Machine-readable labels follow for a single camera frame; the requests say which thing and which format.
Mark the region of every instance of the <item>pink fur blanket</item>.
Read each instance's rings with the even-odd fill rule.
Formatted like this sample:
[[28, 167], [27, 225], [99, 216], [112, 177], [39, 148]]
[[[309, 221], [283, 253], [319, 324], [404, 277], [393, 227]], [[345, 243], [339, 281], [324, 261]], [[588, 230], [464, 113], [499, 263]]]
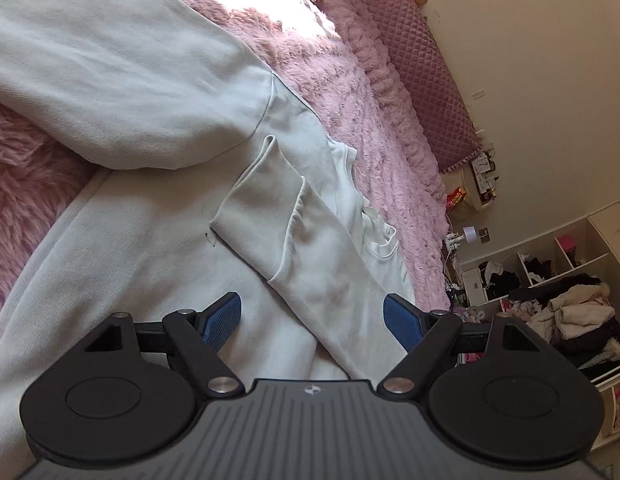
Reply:
[[[419, 305], [446, 308], [437, 162], [365, 6], [328, 0], [321, 12], [310, 0], [183, 1], [247, 43], [314, 107], [332, 137], [359, 151], [357, 185], [397, 227]], [[0, 105], [0, 308], [93, 172]]]

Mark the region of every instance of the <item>sweatshirt sleeve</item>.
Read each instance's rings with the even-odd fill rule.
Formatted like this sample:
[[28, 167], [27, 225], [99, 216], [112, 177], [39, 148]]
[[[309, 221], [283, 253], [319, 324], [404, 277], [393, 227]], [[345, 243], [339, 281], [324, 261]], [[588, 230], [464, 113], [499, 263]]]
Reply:
[[212, 229], [257, 270], [354, 379], [378, 383], [405, 356], [383, 321], [385, 291], [347, 229], [264, 140]]
[[233, 148], [271, 89], [265, 63], [179, 0], [0, 0], [0, 103], [114, 170]]

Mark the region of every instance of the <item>beige wall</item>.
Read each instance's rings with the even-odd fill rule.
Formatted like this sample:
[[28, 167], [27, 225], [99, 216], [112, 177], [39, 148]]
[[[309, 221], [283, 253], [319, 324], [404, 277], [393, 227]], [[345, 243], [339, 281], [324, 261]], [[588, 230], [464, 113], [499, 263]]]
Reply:
[[492, 241], [461, 260], [620, 197], [620, 0], [428, 0], [423, 13], [501, 175], [471, 221]]

